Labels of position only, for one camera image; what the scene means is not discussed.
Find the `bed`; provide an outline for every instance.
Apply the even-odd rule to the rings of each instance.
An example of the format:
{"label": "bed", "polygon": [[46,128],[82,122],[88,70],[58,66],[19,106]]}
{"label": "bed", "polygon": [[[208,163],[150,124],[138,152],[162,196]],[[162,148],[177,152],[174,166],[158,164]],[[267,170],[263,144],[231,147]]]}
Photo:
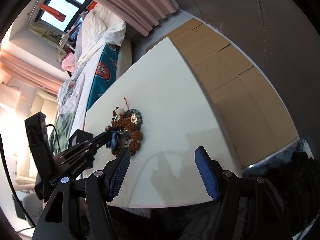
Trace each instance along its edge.
{"label": "bed", "polygon": [[101,5],[88,13],[78,34],[73,76],[58,93],[58,136],[51,133],[53,154],[68,148],[70,136],[84,128],[87,110],[132,65],[125,22]]}

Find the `crocheted toy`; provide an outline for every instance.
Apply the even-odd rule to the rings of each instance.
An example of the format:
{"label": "crocheted toy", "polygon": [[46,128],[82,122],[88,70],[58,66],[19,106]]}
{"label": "crocheted toy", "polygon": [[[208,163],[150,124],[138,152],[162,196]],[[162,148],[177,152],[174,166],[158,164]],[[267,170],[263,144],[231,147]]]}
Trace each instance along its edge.
{"label": "crocheted toy", "polygon": [[112,126],[107,126],[106,130],[111,130],[113,136],[107,148],[110,148],[111,153],[117,156],[122,147],[128,147],[131,156],[134,156],[140,149],[140,141],[143,138],[140,132],[141,113],[137,109],[125,111],[123,108],[116,107],[112,114]]}

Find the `orange cloth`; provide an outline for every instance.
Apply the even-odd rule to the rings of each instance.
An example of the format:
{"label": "orange cloth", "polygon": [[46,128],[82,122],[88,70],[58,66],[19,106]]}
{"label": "orange cloth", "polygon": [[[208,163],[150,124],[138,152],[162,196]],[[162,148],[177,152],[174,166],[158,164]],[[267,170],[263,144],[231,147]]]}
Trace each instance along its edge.
{"label": "orange cloth", "polygon": [[97,5],[97,2],[93,1],[92,4],[88,7],[88,11],[91,11],[95,6]]}
{"label": "orange cloth", "polygon": [[47,13],[51,14],[53,17],[55,17],[57,20],[63,22],[65,19],[66,19],[66,15],[64,15],[63,13],[59,12],[58,10],[48,6],[48,5],[45,5],[43,3],[40,3],[38,4],[39,7],[46,11]]}

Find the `cable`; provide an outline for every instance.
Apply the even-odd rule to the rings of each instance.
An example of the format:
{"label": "cable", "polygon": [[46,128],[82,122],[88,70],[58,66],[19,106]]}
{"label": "cable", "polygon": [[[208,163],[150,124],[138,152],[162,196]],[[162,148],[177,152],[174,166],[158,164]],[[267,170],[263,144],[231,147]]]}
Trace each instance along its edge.
{"label": "cable", "polygon": [[18,91],[20,91],[20,88],[19,87],[17,87],[17,86],[8,86],[8,85],[6,85],[7,87],[11,87],[11,88],[17,88],[18,89]]}
{"label": "cable", "polygon": [[17,231],[16,233],[17,233],[17,234],[18,234],[18,233],[21,233],[22,231],[27,230],[27,229],[31,229],[31,228],[21,229],[21,230]]}
{"label": "cable", "polygon": [[61,148],[60,148],[60,144],[59,144],[59,138],[58,138],[58,133],[57,133],[56,127],[53,124],[47,124],[46,127],[48,127],[48,126],[52,126],[54,128],[54,131],[56,132],[59,152],[61,153]]}
{"label": "cable", "polygon": [[16,200],[16,202],[18,203],[18,205],[20,206],[20,208],[22,209],[23,213],[25,214],[25,216],[27,217],[27,219],[29,220],[29,222],[32,224],[32,226],[35,228],[36,225],[33,222],[33,220],[31,219],[31,217],[29,216],[29,214],[26,212],[26,210],[24,209],[23,205],[21,204],[16,191],[13,188],[13,184],[12,181],[10,179],[10,175],[9,175],[9,170],[8,170],[8,166],[7,166],[7,162],[5,161],[5,156],[4,156],[4,149],[3,149],[3,144],[2,144],[2,137],[1,137],[1,133],[0,133],[0,154],[1,154],[1,160],[2,160],[2,165],[4,168],[4,172],[5,172],[5,176],[7,177],[7,181],[9,183],[10,189],[12,191],[12,194]]}

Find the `white tabletop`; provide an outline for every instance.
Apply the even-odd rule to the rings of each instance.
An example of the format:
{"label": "white tabletop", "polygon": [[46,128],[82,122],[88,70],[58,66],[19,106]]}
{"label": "white tabletop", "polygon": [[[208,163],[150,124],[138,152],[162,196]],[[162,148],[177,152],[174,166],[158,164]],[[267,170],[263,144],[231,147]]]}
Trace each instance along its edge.
{"label": "white tabletop", "polygon": [[[165,38],[127,70],[90,108],[85,130],[98,135],[111,125],[116,106],[141,112],[143,140],[119,195],[120,207],[172,207],[211,201],[195,164],[195,149],[204,146],[223,169],[241,176],[228,135],[221,131],[215,109],[183,57]],[[91,174],[115,157],[98,150]]]}

